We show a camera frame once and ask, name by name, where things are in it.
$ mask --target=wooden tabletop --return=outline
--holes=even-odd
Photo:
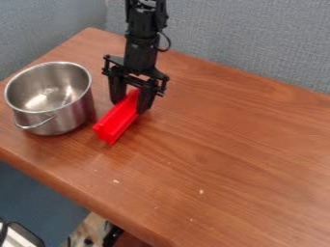
[[[124,52],[87,29],[33,63],[87,67],[99,119],[102,57]],[[114,147],[91,124],[26,133],[2,97],[0,158],[153,246],[329,247],[330,97],[176,51],[160,68],[166,97]]]

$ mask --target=gray carpet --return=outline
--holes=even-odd
[[[21,222],[58,247],[90,211],[0,162],[0,217]]]

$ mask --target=metal bowl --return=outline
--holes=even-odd
[[[86,68],[51,62],[21,72],[6,88],[17,126],[39,135],[75,129],[94,114],[93,77]]]

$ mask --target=gray wall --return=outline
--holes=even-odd
[[[329,0],[168,0],[174,49],[330,93]],[[125,1],[106,29],[124,34]]]
[[[0,0],[0,80],[105,18],[105,0]]]

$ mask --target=red block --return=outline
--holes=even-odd
[[[98,133],[98,139],[106,141],[110,145],[116,144],[140,116],[137,113],[138,97],[140,89],[129,93],[128,97],[116,105],[93,127]]]

